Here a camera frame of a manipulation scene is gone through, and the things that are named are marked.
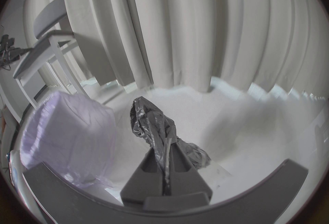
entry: white floor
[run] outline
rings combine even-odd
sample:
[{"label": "white floor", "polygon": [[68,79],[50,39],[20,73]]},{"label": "white floor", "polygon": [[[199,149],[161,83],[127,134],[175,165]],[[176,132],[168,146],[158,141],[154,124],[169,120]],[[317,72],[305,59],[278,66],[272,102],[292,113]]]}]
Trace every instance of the white floor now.
[{"label": "white floor", "polygon": [[[308,168],[309,174],[277,220],[286,223],[309,198],[328,165],[329,111],[325,99],[294,91],[287,95],[279,87],[266,93],[255,85],[242,93],[219,78],[212,78],[211,88],[204,94],[184,86],[140,90],[134,84],[122,87],[112,82],[100,87],[92,83],[84,85],[88,95],[115,112],[119,136],[108,177],[117,193],[149,149],[130,128],[130,108],[139,96],[152,101],[175,121],[180,138],[199,145],[228,172],[220,180],[220,187],[214,189],[212,204],[252,187],[290,158]],[[21,132],[15,149],[19,149]]]}]

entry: gray plastic packaging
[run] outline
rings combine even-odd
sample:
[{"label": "gray plastic packaging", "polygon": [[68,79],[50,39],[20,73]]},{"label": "gray plastic packaging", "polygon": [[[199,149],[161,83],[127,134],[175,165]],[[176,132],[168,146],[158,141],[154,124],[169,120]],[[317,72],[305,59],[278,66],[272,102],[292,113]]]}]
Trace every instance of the gray plastic packaging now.
[{"label": "gray plastic packaging", "polygon": [[133,133],[145,139],[154,149],[158,166],[169,181],[169,151],[170,145],[179,144],[196,169],[210,164],[207,153],[192,143],[186,143],[176,135],[175,122],[144,97],[134,99],[130,111],[130,123]]}]

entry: trash bag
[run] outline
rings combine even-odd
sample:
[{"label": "trash bag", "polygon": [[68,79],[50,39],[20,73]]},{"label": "trash bag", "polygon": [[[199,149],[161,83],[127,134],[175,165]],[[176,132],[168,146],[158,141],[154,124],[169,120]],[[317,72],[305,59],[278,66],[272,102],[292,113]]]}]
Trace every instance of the trash bag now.
[{"label": "trash bag", "polygon": [[46,162],[73,185],[112,187],[117,138],[111,108],[81,94],[52,94],[32,115],[20,145],[22,164]]},{"label": "trash bag", "polygon": [[158,166],[165,174],[166,182],[169,176],[170,145],[177,143],[187,155],[196,169],[210,164],[210,158],[196,144],[186,143],[176,135],[175,122],[144,97],[136,98],[130,111],[130,123],[133,133],[145,139],[154,149]]}]

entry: purple plastic bag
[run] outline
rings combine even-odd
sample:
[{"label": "purple plastic bag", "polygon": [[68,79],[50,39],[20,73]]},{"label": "purple plastic bag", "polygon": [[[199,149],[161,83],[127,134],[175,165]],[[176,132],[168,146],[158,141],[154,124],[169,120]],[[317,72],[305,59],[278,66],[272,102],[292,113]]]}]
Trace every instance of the purple plastic bag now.
[{"label": "purple plastic bag", "polygon": [[111,173],[117,137],[111,108],[84,95],[52,94],[23,132],[20,157],[30,169],[46,162],[77,187],[103,184]]}]

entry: chair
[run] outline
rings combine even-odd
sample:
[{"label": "chair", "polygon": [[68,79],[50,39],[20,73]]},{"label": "chair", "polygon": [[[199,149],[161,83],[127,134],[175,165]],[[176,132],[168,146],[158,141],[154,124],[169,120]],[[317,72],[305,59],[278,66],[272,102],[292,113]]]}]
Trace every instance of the chair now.
[{"label": "chair", "polygon": [[76,91],[88,96],[64,58],[65,53],[78,46],[74,33],[62,30],[52,30],[46,33],[66,16],[64,0],[53,0],[40,12],[33,24],[34,35],[38,41],[34,44],[33,49],[27,53],[26,57],[21,60],[14,72],[13,78],[16,79],[23,94],[34,108],[37,108],[38,103],[26,93],[24,86],[43,64],[47,64],[59,85],[70,93],[51,65],[56,60],[58,60],[65,75]]}]

